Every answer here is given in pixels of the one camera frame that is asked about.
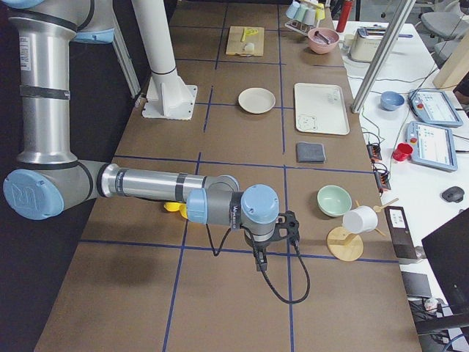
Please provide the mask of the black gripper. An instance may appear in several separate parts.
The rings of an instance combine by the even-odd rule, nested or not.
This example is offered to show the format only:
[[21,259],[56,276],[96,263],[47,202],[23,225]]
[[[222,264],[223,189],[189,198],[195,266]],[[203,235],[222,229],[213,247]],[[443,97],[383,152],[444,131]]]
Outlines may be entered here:
[[249,228],[243,228],[245,242],[252,248],[256,247],[259,252],[254,252],[256,270],[266,272],[267,255],[265,249],[271,244],[279,241],[286,241],[290,245],[298,248],[300,242],[299,221],[295,213],[287,210],[279,213],[274,228],[266,235],[250,235]]

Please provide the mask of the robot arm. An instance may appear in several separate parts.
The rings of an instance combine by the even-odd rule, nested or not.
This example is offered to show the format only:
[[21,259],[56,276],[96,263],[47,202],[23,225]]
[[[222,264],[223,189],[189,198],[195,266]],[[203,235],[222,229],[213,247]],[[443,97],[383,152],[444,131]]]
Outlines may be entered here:
[[270,243],[298,247],[295,214],[280,212],[269,186],[241,191],[229,175],[128,169],[71,152],[69,44],[123,44],[111,1],[8,1],[7,9],[19,33],[23,151],[3,191],[18,214],[43,220],[96,197],[137,197],[184,204],[190,221],[242,230],[260,272]]

